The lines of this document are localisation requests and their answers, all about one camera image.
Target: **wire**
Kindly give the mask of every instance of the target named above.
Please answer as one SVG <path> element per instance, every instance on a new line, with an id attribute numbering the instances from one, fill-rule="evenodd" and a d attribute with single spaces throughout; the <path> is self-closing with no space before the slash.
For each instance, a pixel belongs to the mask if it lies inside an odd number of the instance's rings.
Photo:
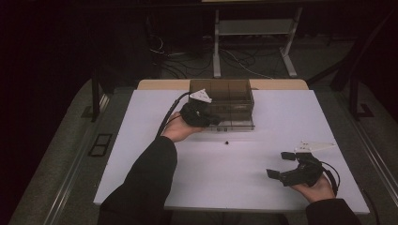
<path id="1" fill-rule="evenodd" d="M 180 116 L 181 116 L 181 115 L 178 115 L 178 116 L 174 117 L 173 119 L 169 120 L 169 121 L 166 123 L 166 126 L 167 126 L 168 124 L 170 124 L 170 122 L 172 122 L 173 120 L 177 119 L 177 118 L 180 117 Z"/>
<path id="2" fill-rule="evenodd" d="M 332 167 L 330 164 L 328 164 L 328 163 L 326 163 L 326 162 L 324 162 L 324 161 L 320 161 L 322 164 L 325 164 L 325 165 L 328 165 L 329 167 L 331 167 L 333 170 L 334 170 L 334 172 L 337 174 L 337 178 L 338 178 L 338 183 L 337 183 L 337 188 L 339 188 L 340 187 L 340 174 L 336 171 L 336 169 L 334 169 L 334 167 Z"/>
<path id="3" fill-rule="evenodd" d="M 196 73 L 196 74 L 192 74 L 192 73 L 188 73 L 188 74 L 192 75 L 193 77 L 197 77 L 197 76 L 200 76 L 200 75 L 202 75 L 202 74 L 204 74 L 206 72 L 209 72 L 209 73 L 213 74 L 213 70 L 203 70 L 203 71 L 201 71 L 199 73 Z"/>
<path id="4" fill-rule="evenodd" d="M 242 68 L 241 66 L 236 67 L 235 65 L 232 65 L 232 64 L 230 64 L 228 61 L 226 61 L 225 58 L 229 59 L 228 57 L 220 57 L 220 58 L 223 60 L 224 63 L 228 64 L 231 68 L 239 68 L 239 69 Z"/>
<path id="5" fill-rule="evenodd" d="M 374 211 L 374 213 L 375 213 L 375 224 L 376 225 L 380 225 L 380 217 L 379 217 L 379 214 L 378 214 L 378 211 L 377 211 L 377 209 L 376 209 L 376 207 L 375 207 L 375 202 L 372 200 L 372 198 L 371 198 L 371 196 L 369 195 L 369 193 L 363 188 L 363 187 L 361 187 L 360 186 L 360 184 L 358 184 L 358 181 L 356 180 L 356 179 L 354 179 L 355 180 L 355 183 L 357 183 L 357 185 L 358 185 L 358 187 L 360 188 L 360 190 L 363 192 L 363 194 L 366 196 L 366 198 L 369 200 L 369 203 L 371 204 L 371 206 L 372 206 L 372 209 L 373 209 L 373 211 Z"/>
<path id="6" fill-rule="evenodd" d="M 172 113 L 173 113 L 173 110 L 176 108 L 176 106 L 178 105 L 179 101 L 180 101 L 183 97 L 189 95 L 190 93 L 191 93 L 191 92 L 186 92 L 186 93 L 182 94 L 182 95 L 173 103 L 172 107 L 171 107 L 170 110 L 167 112 L 167 114 L 164 116 L 163 121 L 161 122 L 161 126 L 159 127 L 158 133 L 156 134 L 156 137 L 157 137 L 157 138 L 161 135 L 161 133 L 163 132 L 164 128 L 166 127 L 167 121 L 169 120 L 170 116 L 171 116 Z"/>
<path id="7" fill-rule="evenodd" d="M 223 52 L 226 52 L 226 53 L 231 54 L 231 55 L 234 57 L 234 59 L 237 61 L 237 63 L 240 64 L 240 66 L 241 66 L 242 68 L 244 68 L 245 70 L 251 72 L 252 74 L 255 74 L 255 75 L 258 75 L 258 76 L 262 76 L 262 77 L 265 77 L 265 78 L 269 78 L 269 79 L 273 79 L 273 78 L 271 78 L 271 77 L 269 77 L 269 76 L 266 76 L 266 75 L 264 75 L 264 74 L 251 71 L 251 70 L 249 70 L 248 68 L 244 67 L 244 66 L 239 62 L 239 60 L 238 60 L 232 53 L 228 52 L 227 50 L 220 49 L 220 51 L 223 51 Z"/>
<path id="8" fill-rule="evenodd" d="M 206 65 L 203 66 L 203 67 L 189 67 L 186 64 L 178 62 L 178 61 L 166 61 L 166 62 L 171 63 L 171 64 L 175 64 L 175 65 L 168 65 L 169 67 L 174 67 L 174 68 L 183 67 L 183 68 L 185 68 L 185 74 L 192 75 L 193 77 L 194 76 L 199 76 L 199 75 L 201 75 L 201 74 L 203 74 L 205 72 L 212 72 L 211 70 L 206 70 L 211 65 L 211 62 L 212 62 L 211 57 L 209 57 Z M 192 73 L 192 72 L 189 72 L 189 69 L 191 69 L 191 70 L 202 70 L 202 71 Z"/>
<path id="9" fill-rule="evenodd" d="M 243 58 L 239 58 L 239 61 L 243 61 L 245 62 L 248 66 L 246 66 L 246 68 L 252 66 L 255 64 L 255 54 L 251 54 L 245 51 L 241 51 L 241 50 L 234 50 L 235 52 L 241 53 L 241 54 L 245 54 L 248 55 L 247 57 L 243 57 Z"/>
<path id="10" fill-rule="evenodd" d="M 164 44 L 164 42 L 163 42 L 163 39 L 161 39 L 161 37 L 158 37 L 158 36 L 154 36 L 154 35 L 150 35 L 151 37 L 154 37 L 154 38 L 157 38 L 158 40 L 159 40 L 159 42 L 160 42 L 160 47 L 157 49 L 157 50 L 153 50 L 153 49 L 150 49 L 149 48 L 149 50 L 151 51 L 151 52 L 153 52 L 153 53 L 158 53 L 158 54 L 164 54 L 164 50 L 162 50 L 162 48 L 163 48 L 163 44 Z"/>
<path id="11" fill-rule="evenodd" d="M 176 67 L 173 67 L 173 66 L 171 66 L 171 65 L 165 64 L 165 63 L 163 63 L 163 64 L 164 64 L 165 66 L 167 66 L 168 68 L 172 68 L 172 69 L 176 70 L 177 72 L 179 72 L 180 74 L 182 74 L 182 76 L 183 76 L 184 78 L 187 79 L 187 75 L 185 75 L 185 73 L 184 73 L 183 71 L 181 71 L 180 69 L 178 69 L 178 68 L 176 68 Z"/>
<path id="12" fill-rule="evenodd" d="M 173 77 L 179 79 L 178 74 L 174 73 L 171 69 L 167 67 L 161 67 L 161 68 L 164 69 L 166 72 L 169 72 Z"/>
<path id="13" fill-rule="evenodd" d="M 205 50 L 203 53 L 210 53 L 210 50 Z M 184 55 L 189 55 L 189 58 L 186 59 L 178 59 L 178 57 L 184 56 Z M 167 57 L 168 61 L 172 62 L 188 62 L 188 61 L 194 61 L 199 58 L 201 58 L 201 54 L 199 52 L 194 52 L 194 51 L 188 51 L 188 52 L 176 52 L 176 53 L 168 53 L 165 54 Z"/>
<path id="14" fill-rule="evenodd" d="M 222 37 L 221 41 L 222 41 L 222 42 L 228 42 L 228 41 L 225 39 L 225 37 Z M 266 42 L 265 42 L 265 41 L 262 41 L 262 42 L 261 42 L 261 45 L 255 50 L 254 53 L 249 53 L 249 52 L 245 52 L 245 51 L 241 51 L 241 50 L 237 50 L 237 49 L 234 49 L 234 51 L 237 51 L 237 52 L 239 52 L 239 53 L 243 53 L 243 54 L 249 55 L 248 57 L 240 58 L 239 60 L 245 61 L 245 63 L 247 63 L 248 66 L 250 66 L 249 63 L 246 61 L 247 59 L 249 59 L 249 58 L 254 58 L 254 59 L 255 59 L 255 57 L 267 57 L 267 56 L 271 56 L 271 55 L 276 54 L 276 53 L 281 53 L 281 51 L 283 51 L 283 49 L 284 49 L 284 47 L 281 47 L 278 51 L 260 54 L 260 53 L 259 53 L 259 52 L 260 52 L 260 48 L 261 48 L 262 46 L 264 46 L 265 44 L 266 44 Z M 240 68 L 240 67 L 235 67 L 234 65 L 231 65 L 231 64 L 228 63 L 224 58 L 222 58 L 222 60 L 223 60 L 226 64 L 228 64 L 229 66 L 231 66 L 231 67 L 233 67 L 233 68 Z M 278 67 L 278 65 L 279 65 L 279 61 L 280 61 L 280 59 L 278 58 L 278 60 L 277 60 L 276 63 L 275 63 L 276 65 L 275 65 L 274 69 L 272 70 L 272 76 L 271 76 L 271 77 L 275 77 L 275 76 L 277 75 L 277 70 L 276 70 L 276 69 L 277 69 L 277 67 Z"/>
<path id="15" fill-rule="evenodd" d="M 223 50 L 223 49 L 220 49 L 220 56 L 223 56 L 222 59 L 224 60 L 224 62 L 227 63 L 229 66 L 231 66 L 231 67 L 233 67 L 233 68 L 241 68 L 241 67 L 248 68 L 248 67 L 254 65 L 254 63 L 255 63 L 255 59 L 253 60 L 254 62 L 250 63 L 250 62 L 248 62 L 248 61 L 245 60 L 245 59 L 240 59 L 240 58 L 234 57 L 234 55 L 231 54 L 231 52 L 228 52 L 227 50 Z M 236 66 L 234 66 L 234 65 L 232 65 L 232 64 L 230 64 L 230 63 L 228 63 L 224 58 L 229 59 L 229 60 L 231 60 L 231 61 L 233 61 L 233 62 L 235 62 L 235 63 L 238 63 L 238 64 L 239 64 L 239 67 L 236 67 Z"/>

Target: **gray floor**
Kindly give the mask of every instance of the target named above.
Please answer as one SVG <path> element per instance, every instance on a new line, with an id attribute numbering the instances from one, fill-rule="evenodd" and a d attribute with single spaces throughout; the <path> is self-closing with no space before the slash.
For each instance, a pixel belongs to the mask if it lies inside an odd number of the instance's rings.
<path id="1" fill-rule="evenodd" d="M 257 41 L 258 45 L 249 45 Z M 326 37 L 295 39 L 290 57 L 299 79 L 309 79 L 342 59 L 352 46 L 351 42 L 333 42 L 327 46 Z M 263 37 L 256 40 L 225 41 L 222 48 L 222 77 L 225 79 L 288 79 L 278 49 L 282 38 Z M 253 74 L 234 62 L 232 55 L 241 60 Z M 167 57 L 161 72 L 162 79 L 212 78 L 211 52 L 192 56 L 175 51 Z M 360 87 L 360 103 L 365 103 L 374 117 L 354 121 L 347 112 L 346 90 L 336 93 L 329 89 L 333 77 L 312 85 L 328 119 L 331 130 L 344 154 L 345 160 L 359 186 L 371 197 L 380 216 L 381 224 L 396 224 L 397 202 L 392 196 L 396 184 L 389 184 L 398 174 L 398 126 L 388 115 L 372 92 Z M 93 199 L 116 134 L 128 106 L 132 87 L 118 88 L 102 101 L 102 112 L 97 122 L 82 117 L 91 105 L 91 83 L 85 84 L 71 103 L 65 118 L 54 136 L 45 157 L 25 192 L 10 224 L 96 224 L 99 208 Z M 89 157 L 88 151 L 98 134 L 113 134 L 111 147 L 105 157 Z M 386 168 L 380 169 L 380 156 Z M 375 224 L 371 214 L 360 215 L 363 224 Z M 303 212 L 286 214 L 290 224 L 306 224 Z"/>

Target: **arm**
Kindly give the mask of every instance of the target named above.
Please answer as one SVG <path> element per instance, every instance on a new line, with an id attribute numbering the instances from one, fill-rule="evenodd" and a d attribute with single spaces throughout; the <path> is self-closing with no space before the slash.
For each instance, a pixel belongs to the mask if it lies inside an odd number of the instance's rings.
<path id="1" fill-rule="evenodd" d="M 138 157 L 123 185 L 101 205 L 99 224 L 158 224 L 170 193 L 176 169 L 175 142 L 180 142 L 199 127 L 189 127 L 173 114 L 160 137 Z"/>
<path id="2" fill-rule="evenodd" d="M 310 203 L 306 209 L 309 225 L 360 225 L 360 220 L 346 202 L 336 199 L 324 175 L 312 187 L 296 185 L 292 189 L 300 192 Z"/>

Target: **small object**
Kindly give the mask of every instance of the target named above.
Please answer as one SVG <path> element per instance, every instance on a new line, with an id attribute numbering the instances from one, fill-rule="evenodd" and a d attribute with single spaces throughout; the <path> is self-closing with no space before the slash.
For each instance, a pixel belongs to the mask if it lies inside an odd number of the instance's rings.
<path id="1" fill-rule="evenodd" d="M 206 89 L 202 89 L 200 91 L 194 92 L 190 94 L 190 98 L 201 100 L 207 103 L 211 103 L 211 98 L 207 95 Z"/>
<path id="2" fill-rule="evenodd" d="M 182 119 L 192 127 L 207 128 L 210 125 L 217 126 L 222 119 L 217 114 L 207 111 L 208 103 L 196 99 L 184 104 L 180 110 Z"/>
<path id="3" fill-rule="evenodd" d="M 101 133 L 97 136 L 97 139 L 93 146 L 91 147 L 88 155 L 90 157 L 103 157 L 106 155 L 106 151 L 108 150 L 109 144 L 112 139 L 112 133 Z"/>
<path id="4" fill-rule="evenodd" d="M 314 151 L 324 150 L 336 146 L 335 143 L 328 142 L 306 142 L 301 143 L 295 148 L 296 153 L 311 153 Z"/>
<path id="5" fill-rule="evenodd" d="M 297 160 L 298 167 L 295 170 L 287 172 L 279 172 L 267 169 L 267 175 L 271 179 L 279 180 L 286 186 L 294 186 L 298 184 L 307 184 L 312 187 L 316 184 L 319 177 L 325 172 L 328 177 L 331 187 L 333 189 L 334 195 L 337 195 L 337 191 L 340 186 L 337 185 L 333 174 L 322 166 L 322 162 L 314 157 L 311 153 L 289 153 L 282 152 L 282 159 L 287 160 Z"/>

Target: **metal stand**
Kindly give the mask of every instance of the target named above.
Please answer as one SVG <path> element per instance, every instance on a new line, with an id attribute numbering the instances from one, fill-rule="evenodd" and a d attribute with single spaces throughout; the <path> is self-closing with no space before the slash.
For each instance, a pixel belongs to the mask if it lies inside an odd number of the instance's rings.
<path id="1" fill-rule="evenodd" d="M 93 117 L 91 122 L 95 122 L 100 115 L 100 82 L 96 70 L 91 75 L 91 91 L 93 96 Z"/>
<path id="2" fill-rule="evenodd" d="M 305 82 L 307 83 L 307 85 L 312 85 L 312 84 L 316 83 L 317 81 L 327 77 L 328 75 L 330 75 L 330 73 L 338 70 L 343 64 L 344 64 L 344 59 L 340 60 L 333 66 L 328 67 L 327 69 L 323 70 L 322 72 L 316 74 L 315 76 L 313 76 L 312 78 L 308 79 Z"/>
<path id="3" fill-rule="evenodd" d="M 298 76 L 292 61 L 289 57 L 290 47 L 299 25 L 299 17 L 301 15 L 302 7 L 296 10 L 296 15 L 293 19 L 284 20 L 245 20 L 245 21 L 220 21 L 220 12 L 216 10 L 214 23 L 214 53 L 213 53 L 213 69 L 214 78 L 220 78 L 220 36 L 228 35 L 280 35 L 287 34 L 287 41 L 284 47 L 281 48 L 281 56 L 284 65 L 287 68 L 289 76 L 295 78 Z"/>
<path id="4" fill-rule="evenodd" d="M 341 91 L 346 83 L 349 82 L 349 111 L 357 120 L 361 117 L 373 116 L 373 114 L 365 104 L 360 105 L 364 112 L 358 112 L 358 88 L 360 84 L 360 75 L 356 74 L 355 70 L 360 63 L 360 59 L 365 55 L 369 46 L 372 44 L 373 40 L 394 10 L 394 8 L 391 9 L 386 16 L 382 13 L 381 20 L 375 25 L 375 28 L 370 30 L 370 33 L 367 36 L 362 36 L 357 40 L 346 57 L 346 62 L 344 62 L 342 68 L 336 74 L 336 77 L 330 85 L 333 90 Z"/>

